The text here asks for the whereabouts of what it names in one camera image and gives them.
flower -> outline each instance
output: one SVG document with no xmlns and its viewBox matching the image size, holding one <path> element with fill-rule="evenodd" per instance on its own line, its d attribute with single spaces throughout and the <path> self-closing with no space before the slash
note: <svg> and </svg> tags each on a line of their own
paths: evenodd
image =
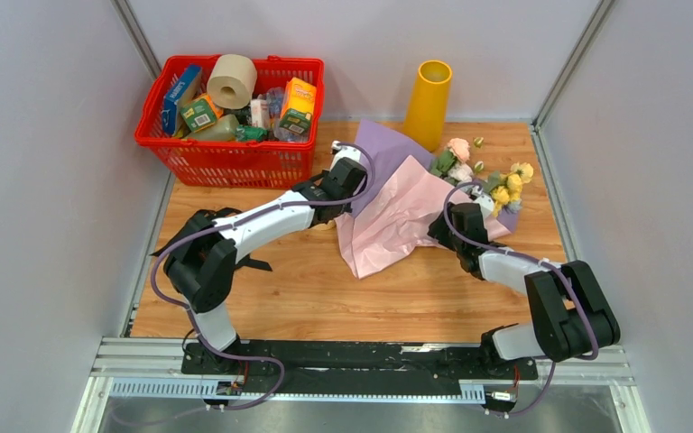
<svg viewBox="0 0 693 433">
<path fill-rule="evenodd" d="M 469 153 L 468 142 L 466 140 L 463 138 L 454 138 L 448 142 L 447 147 L 456 155 L 459 161 L 463 163 L 468 162 Z"/>
<path fill-rule="evenodd" d="M 522 183 L 530 183 L 534 170 L 528 162 L 517 162 L 512 165 L 512 172 L 519 175 Z"/>
<path fill-rule="evenodd" d="M 493 189 L 490 193 L 490 197 L 493 198 L 495 204 L 505 205 L 509 202 L 509 190 L 506 187 L 498 187 Z"/>
<path fill-rule="evenodd" d="M 459 161 L 448 171 L 448 176 L 459 182 L 470 182 L 474 172 L 471 167 Z"/>
<path fill-rule="evenodd" d="M 512 173 L 506 177 L 506 187 L 509 192 L 522 192 L 522 178 L 519 174 Z"/>
</svg>

white wall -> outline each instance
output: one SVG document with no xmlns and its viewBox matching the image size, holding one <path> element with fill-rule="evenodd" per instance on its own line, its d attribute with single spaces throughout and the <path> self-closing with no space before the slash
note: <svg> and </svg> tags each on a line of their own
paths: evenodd
<svg viewBox="0 0 693 433">
<path fill-rule="evenodd" d="M 106 1 L 0 1 L 0 432 L 65 432 L 130 300 L 166 171 Z"/>
<path fill-rule="evenodd" d="M 618 2 L 545 134 L 653 430 L 693 431 L 693 2 Z"/>
<path fill-rule="evenodd" d="M 317 57 L 327 117 L 402 117 L 418 66 L 453 68 L 451 118 L 533 118 L 597 0 L 130 0 L 158 60 Z"/>
</svg>

wooden table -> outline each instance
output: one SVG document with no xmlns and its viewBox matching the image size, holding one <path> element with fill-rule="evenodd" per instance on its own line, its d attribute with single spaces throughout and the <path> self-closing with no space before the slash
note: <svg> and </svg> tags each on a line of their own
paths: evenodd
<svg viewBox="0 0 693 433">
<path fill-rule="evenodd" d="M 355 138 L 358 123 L 322 122 L 314 172 L 330 164 L 333 140 Z M 399 124 L 387 123 L 399 128 Z M 526 124 L 447 124 L 442 143 L 453 137 L 485 138 L 473 161 L 485 173 L 509 170 L 514 162 L 535 168 L 522 193 L 524 210 L 514 235 L 499 239 L 536 257 L 563 261 L 564 252 L 541 167 Z M 163 221 L 159 247 L 200 208 L 249 209 L 280 196 L 279 190 L 186 187 L 176 182 Z M 454 253 L 417 248 L 409 257 L 357 280 L 338 251 L 336 229 L 287 235 L 252 254 L 273 272 L 241 268 L 227 299 L 242 338 L 478 342 L 494 327 L 530 319 L 527 299 L 504 286 L 479 281 L 461 270 Z M 177 295 L 162 272 L 158 284 Z M 152 293 L 147 281 L 132 336 L 182 337 L 190 329 L 182 309 Z"/>
</svg>

plastic shopping basket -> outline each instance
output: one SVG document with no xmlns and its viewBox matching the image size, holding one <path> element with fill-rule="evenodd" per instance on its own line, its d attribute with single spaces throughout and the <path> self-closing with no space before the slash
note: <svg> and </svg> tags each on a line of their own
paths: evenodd
<svg viewBox="0 0 693 433">
<path fill-rule="evenodd" d="M 248 187 L 287 189 L 312 172 L 315 137 L 322 110 L 325 87 L 323 62 L 319 59 L 284 59 L 270 56 L 254 60 L 258 78 L 254 94 L 281 87 L 293 77 L 301 78 L 318 88 L 315 112 L 306 143 L 286 142 L 198 142 L 171 138 L 161 129 L 163 96 L 190 64 L 203 68 L 200 93 L 206 83 L 216 56 L 175 56 L 166 61 L 144 103 L 142 119 L 134 139 L 150 149 L 186 185 L 208 187 Z"/>
</svg>

plastic bottle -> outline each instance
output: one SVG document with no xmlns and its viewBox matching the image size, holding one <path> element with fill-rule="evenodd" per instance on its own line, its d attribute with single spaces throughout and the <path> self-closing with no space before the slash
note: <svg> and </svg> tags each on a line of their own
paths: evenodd
<svg viewBox="0 0 693 433">
<path fill-rule="evenodd" d="M 194 139 L 199 142 L 233 142 L 235 129 L 240 123 L 235 115 L 223 115 L 217 122 L 208 128 L 189 134 L 186 139 Z"/>
</svg>

